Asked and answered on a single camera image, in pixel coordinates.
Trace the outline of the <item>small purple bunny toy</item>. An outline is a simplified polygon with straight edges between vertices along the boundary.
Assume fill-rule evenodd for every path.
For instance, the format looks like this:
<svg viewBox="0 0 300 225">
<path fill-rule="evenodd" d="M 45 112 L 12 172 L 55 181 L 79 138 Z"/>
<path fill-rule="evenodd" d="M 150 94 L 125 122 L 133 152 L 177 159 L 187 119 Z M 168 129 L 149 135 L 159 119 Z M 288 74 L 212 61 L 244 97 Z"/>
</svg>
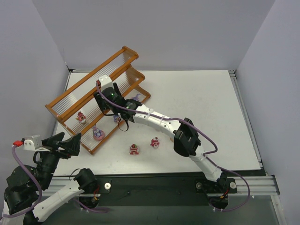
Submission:
<svg viewBox="0 0 300 225">
<path fill-rule="evenodd" d="M 113 116 L 113 120 L 114 120 L 114 122 L 119 123 L 119 121 L 121 120 L 121 118 L 118 115 L 114 115 Z"/>
</svg>

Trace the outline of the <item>pink bear cupcake toy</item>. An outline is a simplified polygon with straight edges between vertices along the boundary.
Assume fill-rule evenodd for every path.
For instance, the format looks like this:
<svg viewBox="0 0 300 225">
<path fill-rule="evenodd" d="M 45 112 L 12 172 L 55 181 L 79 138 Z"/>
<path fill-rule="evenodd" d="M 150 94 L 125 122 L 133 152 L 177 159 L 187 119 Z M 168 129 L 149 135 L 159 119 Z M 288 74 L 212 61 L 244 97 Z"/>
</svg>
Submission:
<svg viewBox="0 0 300 225">
<path fill-rule="evenodd" d="M 80 123 L 80 124 L 85 124 L 86 123 L 86 116 L 82 113 L 82 112 L 78 112 L 76 120 Z"/>
</svg>

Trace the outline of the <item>purple bunny sitting donut toy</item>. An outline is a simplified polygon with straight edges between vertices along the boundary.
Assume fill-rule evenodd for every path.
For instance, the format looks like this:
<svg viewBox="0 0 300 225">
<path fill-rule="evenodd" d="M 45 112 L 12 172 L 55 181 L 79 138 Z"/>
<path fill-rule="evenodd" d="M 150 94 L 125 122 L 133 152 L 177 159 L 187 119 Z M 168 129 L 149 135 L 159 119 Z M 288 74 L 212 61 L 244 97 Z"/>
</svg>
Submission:
<svg viewBox="0 0 300 225">
<path fill-rule="evenodd" d="M 101 141 L 105 138 L 105 133 L 104 131 L 102 131 L 101 129 L 99 129 L 98 127 L 96 127 L 96 125 L 94 125 L 92 127 L 92 131 L 93 131 L 93 138 L 96 141 Z"/>
</svg>

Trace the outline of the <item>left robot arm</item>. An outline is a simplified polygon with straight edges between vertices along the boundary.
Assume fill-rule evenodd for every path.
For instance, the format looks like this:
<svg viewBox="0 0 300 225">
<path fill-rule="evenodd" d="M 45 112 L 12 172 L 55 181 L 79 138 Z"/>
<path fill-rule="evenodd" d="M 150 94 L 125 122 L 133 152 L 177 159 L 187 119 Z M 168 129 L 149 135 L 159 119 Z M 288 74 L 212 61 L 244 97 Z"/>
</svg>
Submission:
<svg viewBox="0 0 300 225">
<path fill-rule="evenodd" d="M 80 152 L 81 134 L 64 140 L 60 132 L 44 140 L 39 135 L 14 141 L 12 154 L 18 167 L 7 177 L 4 191 L 2 225 L 40 225 L 60 206 L 79 194 L 94 194 L 97 179 L 89 168 L 83 168 L 69 183 L 42 200 L 61 159 L 70 159 Z"/>
</svg>

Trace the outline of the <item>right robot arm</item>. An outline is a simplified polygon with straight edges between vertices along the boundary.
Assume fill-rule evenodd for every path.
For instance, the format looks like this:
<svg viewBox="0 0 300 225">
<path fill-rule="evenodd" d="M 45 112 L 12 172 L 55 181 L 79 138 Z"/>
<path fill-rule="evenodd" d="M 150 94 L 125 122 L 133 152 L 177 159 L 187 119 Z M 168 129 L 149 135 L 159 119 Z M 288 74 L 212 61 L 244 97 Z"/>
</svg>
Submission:
<svg viewBox="0 0 300 225">
<path fill-rule="evenodd" d="M 117 84 L 112 81 L 106 82 L 99 79 L 96 82 L 96 88 L 94 98 L 101 111 L 110 110 L 114 115 L 120 116 L 125 123 L 144 124 L 166 134 L 173 140 L 174 151 L 183 157 L 190 158 L 201 169 L 208 181 L 214 182 L 220 189 L 229 188 L 227 173 L 207 157 L 210 153 L 204 150 L 199 136 L 202 135 L 214 146 L 213 153 L 217 152 L 217 145 L 197 129 L 190 119 L 167 117 L 139 101 L 125 99 Z"/>
</svg>

